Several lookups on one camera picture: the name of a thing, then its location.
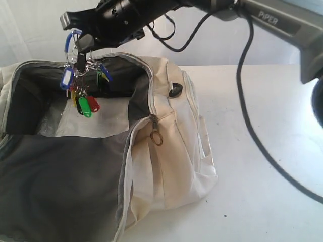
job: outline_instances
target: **zipper ring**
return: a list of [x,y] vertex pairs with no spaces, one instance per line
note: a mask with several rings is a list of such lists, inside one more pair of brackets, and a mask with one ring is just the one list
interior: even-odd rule
[[[155,135],[157,135],[157,136],[158,136],[158,138],[159,138],[159,142],[157,142],[157,141],[156,141],[156,139],[155,139],[155,137],[154,137]],[[163,145],[164,139],[163,139],[162,135],[160,134],[160,132],[159,132],[158,130],[153,130],[153,131],[151,131],[151,133],[150,133],[150,138],[151,138],[151,140],[154,142],[154,144],[156,144],[157,146],[161,146],[161,145]]]

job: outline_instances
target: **bag opening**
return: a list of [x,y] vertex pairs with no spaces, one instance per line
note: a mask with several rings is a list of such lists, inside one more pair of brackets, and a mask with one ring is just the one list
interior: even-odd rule
[[[60,89],[62,67],[29,64],[15,75],[6,124],[10,138],[0,148],[0,207],[5,208],[0,210],[0,234],[5,235],[4,241],[9,237],[28,242],[114,238],[127,209],[123,195],[130,134],[150,114],[149,76],[142,66],[120,57],[107,58],[104,64],[113,77],[110,91],[93,88],[91,95],[108,108],[86,124],[82,123],[85,117],[71,116],[71,100]],[[91,88],[96,72],[86,79]],[[113,118],[123,120],[109,127]],[[95,128],[98,120],[103,124],[108,120],[106,128],[113,132],[101,134],[101,123],[96,131],[80,132]],[[69,121],[82,128],[70,129]]]

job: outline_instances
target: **red key tag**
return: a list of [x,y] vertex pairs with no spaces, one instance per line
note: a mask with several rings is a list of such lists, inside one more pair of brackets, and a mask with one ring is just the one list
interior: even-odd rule
[[100,110],[100,105],[97,103],[94,97],[87,96],[86,99],[91,108],[91,112],[98,112]]

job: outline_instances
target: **white table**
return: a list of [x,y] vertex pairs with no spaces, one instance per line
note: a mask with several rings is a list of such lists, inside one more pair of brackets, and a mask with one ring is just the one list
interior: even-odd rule
[[[236,66],[185,66],[199,94],[219,182],[208,197],[155,212],[123,242],[321,242],[323,205],[285,181],[252,141],[242,118]],[[323,129],[311,110],[315,81],[302,85],[293,65],[245,66],[252,123],[272,156],[323,195]]]

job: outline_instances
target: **keychain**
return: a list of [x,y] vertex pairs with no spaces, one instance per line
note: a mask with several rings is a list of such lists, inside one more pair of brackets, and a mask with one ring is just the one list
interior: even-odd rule
[[80,115],[83,115],[85,117],[92,117],[92,113],[96,113],[100,110],[100,105],[93,96],[87,95],[87,86],[83,77],[90,70],[97,71],[97,86],[99,86],[100,77],[105,78],[108,82],[112,81],[113,78],[108,72],[108,70],[105,68],[103,63],[98,63],[97,61],[94,61],[92,59],[92,55],[87,60],[85,60],[86,57],[82,55],[83,57],[81,59],[85,61],[85,68],[80,68],[80,70],[82,70],[83,72],[80,72],[76,68],[76,59],[73,58],[71,61],[69,60],[68,54],[70,42],[73,39],[74,44],[76,46],[77,38],[75,38],[75,36],[79,36],[81,34],[81,31],[73,30],[66,39],[64,48],[66,63],[60,86],[63,90],[71,92],[73,106],[76,107]]

